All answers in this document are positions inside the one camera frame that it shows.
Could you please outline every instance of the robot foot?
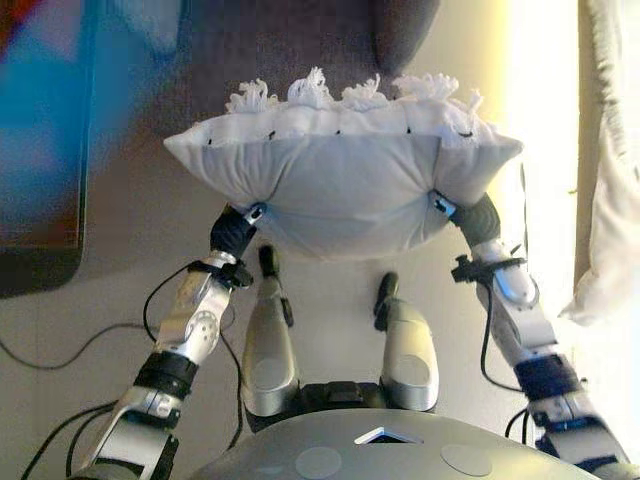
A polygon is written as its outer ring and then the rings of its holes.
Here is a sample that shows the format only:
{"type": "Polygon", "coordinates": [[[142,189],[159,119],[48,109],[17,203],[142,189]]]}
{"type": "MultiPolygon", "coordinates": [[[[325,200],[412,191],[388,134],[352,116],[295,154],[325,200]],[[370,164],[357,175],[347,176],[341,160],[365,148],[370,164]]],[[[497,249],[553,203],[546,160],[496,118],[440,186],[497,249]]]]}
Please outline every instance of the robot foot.
{"type": "Polygon", "coordinates": [[[386,301],[389,298],[394,298],[398,293],[400,284],[400,277],[396,272],[388,272],[380,282],[378,287],[378,298],[376,304],[373,307],[373,314],[376,320],[373,324],[376,330],[385,332],[387,330],[387,316],[389,314],[389,308],[386,305],[386,301]]]}

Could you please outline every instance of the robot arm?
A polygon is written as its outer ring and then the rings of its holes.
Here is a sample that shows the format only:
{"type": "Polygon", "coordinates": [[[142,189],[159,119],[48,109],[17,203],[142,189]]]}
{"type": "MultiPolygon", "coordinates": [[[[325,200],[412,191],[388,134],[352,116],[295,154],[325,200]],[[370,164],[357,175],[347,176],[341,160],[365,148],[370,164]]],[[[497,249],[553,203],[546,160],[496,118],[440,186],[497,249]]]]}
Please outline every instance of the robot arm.
{"type": "Polygon", "coordinates": [[[601,478],[640,478],[620,444],[591,404],[566,357],[558,352],[551,323],[539,303],[538,287],[522,259],[500,242],[500,220],[488,196],[459,209],[437,195],[435,205],[458,226],[473,261],[458,257],[458,281],[477,281],[492,295],[492,336],[514,369],[528,411],[545,433],[538,449],[601,478]]]}
{"type": "Polygon", "coordinates": [[[200,364],[215,348],[234,288],[249,286],[240,261],[265,211],[227,208],[211,231],[211,254],[189,265],[153,352],[115,406],[72,479],[166,480],[178,440],[175,428],[200,364]]]}

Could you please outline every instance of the white pillow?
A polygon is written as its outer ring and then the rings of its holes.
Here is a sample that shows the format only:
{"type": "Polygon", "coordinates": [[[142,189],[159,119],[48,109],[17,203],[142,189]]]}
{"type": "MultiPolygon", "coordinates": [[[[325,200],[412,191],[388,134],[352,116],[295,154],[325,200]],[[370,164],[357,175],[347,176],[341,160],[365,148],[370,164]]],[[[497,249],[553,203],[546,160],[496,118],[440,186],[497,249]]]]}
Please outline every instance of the white pillow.
{"type": "Polygon", "coordinates": [[[280,248],[322,259],[399,253],[447,223],[430,192],[474,204],[522,145],[480,120],[477,92],[469,105],[448,100],[453,78],[400,77],[395,101],[378,84],[338,102],[314,68],[279,103],[261,80],[243,83],[227,115],[164,143],[239,210],[266,203],[260,229],[280,248]]]}

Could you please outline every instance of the wall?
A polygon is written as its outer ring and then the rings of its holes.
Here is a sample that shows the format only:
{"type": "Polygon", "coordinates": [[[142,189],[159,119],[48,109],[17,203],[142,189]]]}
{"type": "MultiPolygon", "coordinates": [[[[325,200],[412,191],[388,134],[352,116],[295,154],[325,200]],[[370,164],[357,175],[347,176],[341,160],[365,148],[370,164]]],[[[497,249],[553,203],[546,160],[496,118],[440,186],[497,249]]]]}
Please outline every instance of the wall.
{"type": "MultiPolygon", "coordinates": [[[[433,30],[408,71],[455,75],[461,92],[479,87],[486,96],[481,114],[504,122],[510,108],[505,93],[507,18],[506,0],[442,2],[433,30]]],[[[99,40],[104,47],[99,69],[105,74],[117,60],[107,30],[99,40]]],[[[128,54],[136,58],[135,45],[128,54]]],[[[149,59],[140,53],[136,68],[144,61],[149,59]]],[[[100,83],[100,70],[97,79],[100,96],[107,80],[100,83]]],[[[162,278],[206,254],[208,230],[224,204],[164,151],[144,121],[131,127],[122,144],[112,132],[94,128],[90,168],[86,255],[79,273],[55,292],[2,301],[3,339],[39,362],[66,358],[110,323],[138,320],[146,295],[162,278]]],[[[474,288],[455,285],[449,274],[454,257],[466,250],[459,233],[448,228],[432,243],[391,259],[313,264],[283,255],[282,280],[296,317],[291,333],[303,379],[378,378],[384,337],[373,329],[371,308],[380,278],[396,269],[401,296],[424,313],[434,333],[439,413],[502,433],[524,401],[496,390],[480,376],[485,313],[474,288]]],[[[247,259],[256,272],[254,250],[247,259]]],[[[153,319],[166,311],[175,288],[169,284],[160,294],[153,319]]],[[[234,298],[238,320],[228,335],[238,352],[253,295],[249,290],[234,298]]],[[[56,373],[34,373],[2,354],[2,478],[16,478],[61,419],[116,398],[133,380],[149,348],[140,332],[114,332],[56,373]]],[[[493,347],[489,357],[489,371],[513,382],[493,347]]],[[[176,432],[181,440],[177,479],[218,456],[235,428],[235,373],[222,347],[200,370],[193,391],[176,432]]],[[[34,479],[62,476],[70,436],[67,432],[52,445],[34,479]]]]}

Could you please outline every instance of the wire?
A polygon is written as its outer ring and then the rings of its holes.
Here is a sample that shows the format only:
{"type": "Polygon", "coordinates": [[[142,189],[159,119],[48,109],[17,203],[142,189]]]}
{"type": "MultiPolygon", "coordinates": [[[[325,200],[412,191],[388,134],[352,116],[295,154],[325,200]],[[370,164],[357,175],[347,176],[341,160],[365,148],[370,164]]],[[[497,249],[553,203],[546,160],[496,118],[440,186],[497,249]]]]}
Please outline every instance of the wire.
{"type": "Polygon", "coordinates": [[[527,258],[529,258],[529,222],[527,222],[528,209],[527,209],[527,175],[524,168],[524,161],[520,162],[520,186],[522,187],[522,195],[524,197],[523,217],[524,217],[524,251],[527,258]]]}
{"type": "Polygon", "coordinates": [[[78,430],[76,431],[75,435],[71,439],[71,443],[69,444],[69,449],[67,450],[67,464],[66,464],[67,477],[70,477],[72,473],[71,467],[73,465],[73,453],[76,449],[76,444],[80,439],[80,435],[82,435],[82,432],[84,432],[84,430],[89,426],[89,424],[93,422],[96,418],[101,417],[102,415],[105,415],[111,411],[113,411],[113,407],[105,407],[103,410],[99,410],[98,412],[91,415],[82,423],[82,425],[78,427],[78,430]]]}
{"type": "Polygon", "coordinates": [[[516,423],[516,421],[522,416],[525,415],[527,413],[527,409],[523,408],[522,410],[520,410],[518,413],[516,413],[511,420],[509,420],[509,423],[507,424],[507,428],[504,431],[504,436],[509,438],[511,436],[511,429],[513,428],[513,425],[516,423]]]}
{"type": "MultiPolygon", "coordinates": [[[[231,311],[233,312],[233,317],[235,319],[235,316],[236,316],[235,308],[233,308],[233,306],[231,308],[232,308],[231,311]]],[[[226,450],[231,450],[238,443],[238,439],[240,438],[240,435],[242,434],[242,429],[244,427],[244,420],[242,415],[242,369],[240,367],[240,362],[238,361],[238,357],[236,356],[233,349],[231,348],[231,345],[229,345],[229,342],[225,338],[224,333],[222,331],[220,332],[220,339],[222,340],[222,343],[224,343],[224,346],[227,347],[227,350],[229,351],[229,354],[233,359],[233,363],[235,363],[236,365],[236,373],[238,375],[238,387],[236,390],[238,426],[236,427],[236,431],[233,434],[233,438],[231,438],[231,441],[229,442],[229,445],[226,448],[226,450]]]]}
{"type": "Polygon", "coordinates": [[[147,300],[144,302],[144,308],[142,309],[142,324],[144,326],[145,331],[147,332],[147,335],[154,342],[156,341],[156,337],[155,337],[155,335],[153,333],[151,333],[151,328],[149,327],[149,319],[147,318],[147,310],[149,309],[149,303],[151,302],[151,299],[154,297],[154,295],[156,293],[158,293],[158,290],[160,290],[162,287],[164,287],[168,282],[173,280],[175,277],[177,277],[184,270],[189,268],[191,263],[193,263],[193,262],[189,262],[184,267],[180,268],[180,270],[176,271],[175,273],[171,274],[169,277],[165,278],[162,281],[162,283],[160,283],[160,285],[158,285],[156,288],[153,289],[153,291],[147,297],[147,300]]]}
{"type": "Polygon", "coordinates": [[[522,444],[527,444],[527,425],[529,423],[529,410],[524,413],[522,418],[522,444]]]}
{"type": "Polygon", "coordinates": [[[18,362],[20,365],[28,367],[28,368],[33,368],[35,370],[47,370],[47,371],[52,371],[52,370],[61,370],[69,365],[71,365],[73,362],[75,362],[78,357],[80,357],[80,355],[82,355],[84,353],[84,351],[89,347],[89,345],[91,345],[93,342],[95,342],[99,337],[101,337],[102,335],[104,335],[107,332],[110,332],[111,330],[116,330],[119,328],[132,328],[132,329],[142,329],[142,325],[138,324],[138,323],[114,323],[113,325],[109,325],[106,328],[103,328],[102,330],[100,330],[99,332],[95,333],[91,338],[89,338],[89,340],[87,340],[85,342],[85,344],[80,348],[80,350],[78,350],[76,353],[74,353],[71,358],[69,358],[68,360],[57,364],[57,365],[38,365],[36,363],[32,363],[28,360],[24,360],[23,358],[20,358],[18,355],[16,355],[15,353],[13,353],[9,347],[7,347],[7,345],[4,343],[4,341],[2,339],[0,339],[0,348],[2,350],[4,350],[4,352],[9,355],[9,357],[11,357],[13,360],[15,360],[16,362],[18,362]]]}
{"type": "Polygon", "coordinates": [[[222,322],[220,322],[220,330],[223,332],[229,330],[236,323],[236,308],[229,304],[229,310],[231,310],[231,321],[227,325],[222,325],[222,322]]]}
{"type": "Polygon", "coordinates": [[[485,282],[478,282],[487,290],[487,295],[489,296],[489,304],[487,306],[487,322],[484,328],[484,338],[482,339],[482,352],[480,354],[480,371],[482,372],[482,376],[492,385],[496,387],[502,388],[503,390],[508,390],[510,392],[523,393],[522,390],[516,387],[510,387],[509,385],[505,385],[504,383],[500,383],[489,376],[487,373],[487,347],[489,345],[489,335],[491,333],[491,321],[493,320],[493,292],[491,291],[491,287],[485,282]]]}
{"type": "Polygon", "coordinates": [[[51,431],[51,433],[49,434],[49,436],[42,443],[42,445],[40,446],[40,448],[38,449],[36,454],[33,456],[33,458],[31,459],[31,462],[29,462],[29,465],[27,465],[27,468],[25,469],[25,471],[22,474],[22,477],[20,477],[20,479],[21,480],[27,480],[29,478],[29,475],[31,474],[31,471],[37,465],[38,461],[40,460],[40,457],[42,457],[42,455],[44,454],[45,450],[49,447],[49,444],[58,435],[58,433],[60,433],[67,425],[69,425],[70,423],[72,423],[72,422],[76,421],[77,419],[82,418],[85,415],[88,415],[90,413],[97,412],[99,410],[104,410],[106,408],[113,408],[116,405],[116,403],[117,403],[117,401],[113,401],[113,402],[109,402],[109,403],[104,403],[102,405],[98,405],[97,407],[92,407],[92,408],[88,408],[86,410],[83,410],[82,412],[76,413],[75,415],[72,415],[71,417],[67,418],[64,422],[62,422],[60,425],[58,425],[56,428],[54,428],[51,431]]]}

